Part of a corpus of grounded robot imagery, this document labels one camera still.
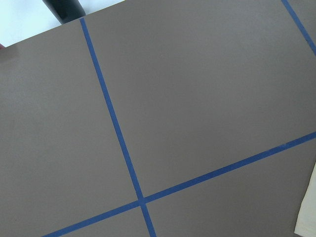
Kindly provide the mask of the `beige long sleeve printed shirt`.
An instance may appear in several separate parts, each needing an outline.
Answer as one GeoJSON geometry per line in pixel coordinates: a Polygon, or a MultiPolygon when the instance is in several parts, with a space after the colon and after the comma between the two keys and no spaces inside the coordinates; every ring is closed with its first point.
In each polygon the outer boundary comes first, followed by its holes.
{"type": "Polygon", "coordinates": [[[301,237],[316,237],[316,167],[302,200],[294,233],[301,237]]]}

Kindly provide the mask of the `black object at corner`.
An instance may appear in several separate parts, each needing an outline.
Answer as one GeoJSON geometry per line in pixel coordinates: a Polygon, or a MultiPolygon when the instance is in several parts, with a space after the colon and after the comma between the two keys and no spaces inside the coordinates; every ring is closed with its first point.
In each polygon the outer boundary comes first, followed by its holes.
{"type": "Polygon", "coordinates": [[[86,15],[78,0],[42,0],[63,25],[86,15]]]}

